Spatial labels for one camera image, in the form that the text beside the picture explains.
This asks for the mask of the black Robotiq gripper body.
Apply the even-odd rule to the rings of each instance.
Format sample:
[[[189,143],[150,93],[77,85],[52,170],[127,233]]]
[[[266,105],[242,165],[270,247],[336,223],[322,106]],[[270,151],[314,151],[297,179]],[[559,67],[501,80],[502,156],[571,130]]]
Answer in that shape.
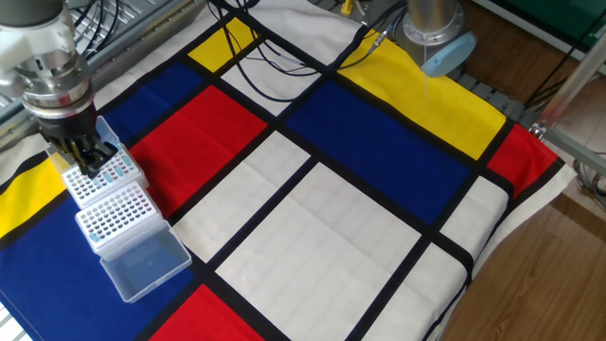
[[[75,140],[81,137],[92,140],[94,136],[98,136],[96,130],[97,117],[97,109],[91,104],[82,112],[71,117],[37,117],[37,120],[45,137],[61,140]]]

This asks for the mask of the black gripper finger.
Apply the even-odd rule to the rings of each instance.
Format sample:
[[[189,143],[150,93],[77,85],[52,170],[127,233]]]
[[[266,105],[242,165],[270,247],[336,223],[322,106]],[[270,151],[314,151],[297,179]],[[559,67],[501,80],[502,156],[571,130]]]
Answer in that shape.
[[[97,134],[84,138],[85,170],[87,173],[99,173],[100,169],[117,153],[117,147],[103,142]]]
[[[49,157],[59,173],[76,167],[81,174],[95,176],[95,155],[92,146],[83,137],[50,137]]]

